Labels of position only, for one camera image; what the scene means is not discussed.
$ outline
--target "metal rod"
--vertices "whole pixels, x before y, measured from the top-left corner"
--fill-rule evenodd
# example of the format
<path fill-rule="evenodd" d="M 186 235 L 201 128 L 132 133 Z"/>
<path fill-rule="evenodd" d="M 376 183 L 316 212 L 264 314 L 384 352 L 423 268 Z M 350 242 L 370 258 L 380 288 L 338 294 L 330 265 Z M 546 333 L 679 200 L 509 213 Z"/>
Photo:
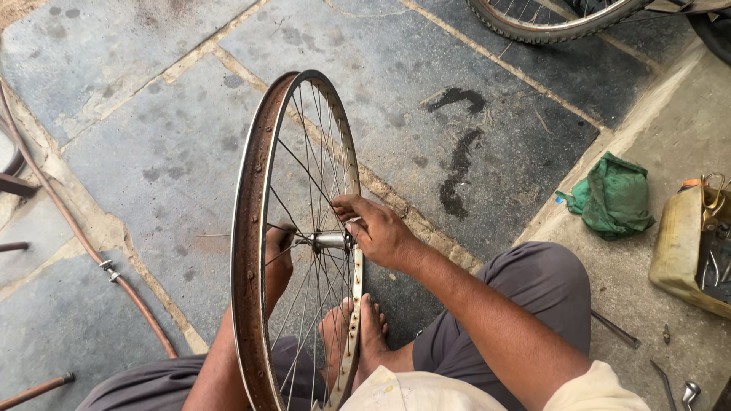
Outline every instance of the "metal rod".
<path fill-rule="evenodd" d="M 667 378 L 667 374 L 665 374 L 662 369 L 655 364 L 655 361 L 650 360 L 650 364 L 652 364 L 652 367 L 655 368 L 658 374 L 660 374 L 660 377 L 662 377 L 662 382 L 665 384 L 665 394 L 667 395 L 667 400 L 670 403 L 670 411 L 677 411 L 675 408 L 675 400 L 673 399 L 673 390 L 670 389 L 670 381 Z"/>
<path fill-rule="evenodd" d="M 15 145 L 22 153 L 23 158 L 26 159 L 26 163 L 28 163 L 28 166 L 31 168 L 31 170 L 33 170 L 33 174 L 36 175 L 38 181 L 40 181 L 41 185 L 46 190 L 51 200 L 53 200 L 53 202 L 56 204 L 56 207 L 58 207 L 59 211 L 66 219 L 66 222 L 69 223 L 69 226 L 71 226 L 71 230 L 73 230 L 74 234 L 79 239 L 79 242 L 84 247 L 86 252 L 91 256 L 91 258 L 94 259 L 94 261 L 96 261 L 97 264 L 103 264 L 105 261 L 102 259 L 102 256 L 100 256 L 99 253 L 96 252 L 94 247 L 86 238 L 84 232 L 81 230 L 81 227 L 79 227 L 79 224 L 74 219 L 73 215 L 71 215 L 69 209 L 66 207 L 58 194 L 56 194 L 56 191 L 43 175 L 43 172 L 40 170 L 40 168 L 38 168 L 38 165 L 36 165 L 36 163 L 33 161 L 33 156 L 31 155 L 31 152 L 28 150 L 28 147 L 26 147 L 25 142 L 23 142 L 23 138 L 20 136 L 18 128 L 15 126 L 15 122 L 13 122 L 12 120 L 10 109 L 8 108 L 7 101 L 5 100 L 5 93 L 3 92 L 2 84 L 0 84 L 0 110 L 2 111 L 3 117 L 5 117 L 5 122 L 10 128 L 10 134 L 12 139 L 15 141 Z M 127 282 L 124 281 L 124 279 L 122 279 L 118 273 L 117 277 L 118 278 L 116 282 L 120 284 L 122 288 L 124 288 L 124 290 L 127 292 L 127 295 L 129 295 L 132 301 L 134 301 L 134 303 L 137 305 L 137 308 L 140 309 L 144 318 L 148 321 L 148 323 L 150 323 L 150 326 L 157 335 L 157 338 L 160 340 L 160 343 L 165 348 L 167 356 L 170 358 L 177 358 L 178 355 L 175 353 L 175 350 L 173 349 L 170 340 L 167 339 L 167 336 L 165 336 L 165 332 L 162 330 L 162 327 L 160 327 L 160 324 L 158 324 L 158 322 L 155 320 L 155 317 L 153 317 L 150 309 L 140 299 L 140 296 L 137 295 L 132 286 L 127 284 Z"/>
<path fill-rule="evenodd" d="M 41 385 L 37 385 L 33 388 L 29 388 L 26 391 L 23 391 L 22 393 L 19 393 L 17 396 L 12 396 L 4 401 L 0 401 L 0 411 L 5 411 L 10 408 L 13 408 L 16 405 L 22 404 L 29 399 L 33 399 L 43 393 L 47 393 L 48 391 L 53 390 L 54 388 L 58 388 L 64 384 L 67 384 L 69 382 L 72 382 L 74 380 L 74 374 L 71 372 L 67 372 L 64 375 L 61 375 L 60 377 L 56 377 L 52 379 L 51 381 L 46 381 Z"/>
<path fill-rule="evenodd" d="M 0 244 L 0 252 L 12 251 L 14 249 L 28 249 L 28 243 L 25 241 L 19 241 L 17 243 Z"/>
<path fill-rule="evenodd" d="M 612 323 L 611 321 L 604 318 L 602 315 L 600 315 L 598 312 L 591 310 L 591 315 L 595 316 L 597 320 L 599 320 L 601 323 L 607 326 L 610 330 L 614 331 L 615 333 L 619 334 L 620 336 L 623 336 L 627 339 L 629 339 L 632 342 L 632 345 L 635 347 L 635 349 L 640 348 L 640 345 L 642 345 L 642 342 L 635 338 L 630 333 L 626 332 L 625 330 L 619 328 L 615 323 Z"/>

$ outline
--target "dark oil stain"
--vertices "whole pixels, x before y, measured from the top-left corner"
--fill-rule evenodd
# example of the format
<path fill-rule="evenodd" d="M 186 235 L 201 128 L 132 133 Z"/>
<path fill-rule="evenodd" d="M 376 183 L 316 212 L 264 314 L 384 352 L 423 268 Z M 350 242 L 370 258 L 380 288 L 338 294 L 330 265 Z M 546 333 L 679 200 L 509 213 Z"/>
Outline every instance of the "dark oil stain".
<path fill-rule="evenodd" d="M 406 119 L 404 119 L 404 116 L 401 114 L 391 114 L 388 116 L 388 122 L 397 129 L 406 125 Z"/>
<path fill-rule="evenodd" d="M 302 34 L 302 39 L 305 40 L 305 44 L 307 44 L 307 48 L 316 52 L 316 53 L 324 53 L 325 51 L 315 45 L 315 38 L 307 33 Z"/>
<path fill-rule="evenodd" d="M 238 151 L 238 140 L 233 136 L 221 140 L 221 145 L 226 151 Z"/>
<path fill-rule="evenodd" d="M 444 210 L 447 214 L 459 218 L 460 221 L 463 221 L 469 215 L 469 212 L 464 209 L 462 197 L 457 194 L 455 188 L 459 183 L 463 183 L 465 177 L 467 177 L 469 166 L 472 165 L 472 162 L 469 161 L 469 146 L 480 135 L 482 135 L 482 132 L 479 130 L 469 130 L 460 137 L 448 167 L 451 174 L 439 186 L 439 201 L 444 206 Z"/>
<path fill-rule="evenodd" d="M 427 164 L 429 164 L 429 159 L 424 156 L 414 156 L 412 157 L 412 161 L 421 168 L 424 168 Z"/>
<path fill-rule="evenodd" d="M 63 39 L 66 36 L 66 29 L 57 21 L 48 25 L 48 33 L 56 39 Z"/>
<path fill-rule="evenodd" d="M 187 172 L 182 167 L 171 167 L 171 168 L 167 169 L 167 174 L 173 180 L 178 180 L 178 179 L 180 179 L 180 177 L 186 175 Z"/>
<path fill-rule="evenodd" d="M 162 88 L 159 84 L 155 83 L 151 84 L 147 89 L 150 91 L 150 94 L 158 94 Z"/>
<path fill-rule="evenodd" d="M 302 37 L 300 36 L 300 31 L 297 29 L 292 29 L 290 27 L 285 27 L 281 30 L 282 35 L 284 36 L 284 42 L 291 45 L 300 45 L 302 44 Z"/>
<path fill-rule="evenodd" d="M 105 99 L 108 99 L 109 97 L 112 97 L 114 95 L 114 88 L 112 86 L 107 87 L 106 90 L 104 90 L 104 94 L 102 94 L 102 97 Z"/>
<path fill-rule="evenodd" d="M 157 179 L 160 178 L 160 172 L 154 168 L 151 168 L 150 170 L 143 170 L 142 177 L 144 177 L 147 181 L 157 181 Z"/>
<path fill-rule="evenodd" d="M 182 255 L 183 257 L 188 255 L 188 250 L 183 246 L 175 246 L 175 252 L 177 252 L 178 255 Z"/>
<path fill-rule="evenodd" d="M 452 87 L 448 88 L 441 96 L 439 96 L 438 100 L 428 103 L 426 105 L 426 110 L 429 113 L 432 113 L 440 107 L 460 102 L 462 100 L 468 100 L 472 103 L 469 107 L 467 107 L 470 114 L 477 114 L 485 108 L 485 99 L 476 91 L 462 90 L 458 87 Z"/>
<path fill-rule="evenodd" d="M 238 88 L 243 84 L 243 80 L 241 80 L 241 77 L 238 77 L 235 74 L 229 74 L 226 77 L 224 77 L 224 86 L 228 88 Z"/>

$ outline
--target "leg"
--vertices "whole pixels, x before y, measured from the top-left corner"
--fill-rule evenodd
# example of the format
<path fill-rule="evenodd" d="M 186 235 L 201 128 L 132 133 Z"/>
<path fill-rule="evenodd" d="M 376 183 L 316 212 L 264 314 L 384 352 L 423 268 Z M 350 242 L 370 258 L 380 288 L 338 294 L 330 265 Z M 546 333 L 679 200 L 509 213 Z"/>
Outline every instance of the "leg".
<path fill-rule="evenodd" d="M 524 243 L 490 261 L 480 269 L 477 277 L 588 354 L 591 332 L 589 282 L 583 265 L 568 249 L 555 243 Z M 413 364 L 417 371 L 469 382 L 495 397 L 510 411 L 523 409 L 449 312 L 442 312 L 416 338 Z"/>

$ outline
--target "foot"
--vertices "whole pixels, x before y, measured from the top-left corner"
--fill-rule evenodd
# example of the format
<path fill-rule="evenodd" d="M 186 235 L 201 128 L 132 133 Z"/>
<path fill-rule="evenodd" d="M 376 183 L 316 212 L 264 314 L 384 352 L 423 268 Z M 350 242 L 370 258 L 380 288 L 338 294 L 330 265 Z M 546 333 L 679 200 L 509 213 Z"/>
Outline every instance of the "foot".
<path fill-rule="evenodd" d="M 386 317 L 374 304 L 370 294 L 363 294 L 360 300 L 360 360 L 355 372 L 352 392 L 386 362 L 392 351 L 386 345 L 388 324 Z"/>
<path fill-rule="evenodd" d="M 348 322 L 353 312 L 353 300 L 345 298 L 341 306 L 331 309 L 317 325 L 322 343 L 325 346 L 325 369 L 320 370 L 327 383 L 327 389 L 332 391 L 341 371 L 340 359 L 343 358 L 348 340 Z"/>

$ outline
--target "man's right hand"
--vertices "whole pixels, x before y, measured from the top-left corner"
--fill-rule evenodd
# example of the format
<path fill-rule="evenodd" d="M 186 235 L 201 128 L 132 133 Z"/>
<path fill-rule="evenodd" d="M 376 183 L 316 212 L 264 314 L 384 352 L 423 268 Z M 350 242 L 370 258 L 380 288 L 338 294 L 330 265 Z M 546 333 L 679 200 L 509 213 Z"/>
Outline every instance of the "man's right hand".
<path fill-rule="evenodd" d="M 361 217 L 347 229 L 363 254 L 381 267 L 409 272 L 428 253 L 429 247 L 383 205 L 356 194 L 335 198 L 333 207 L 341 222 Z"/>

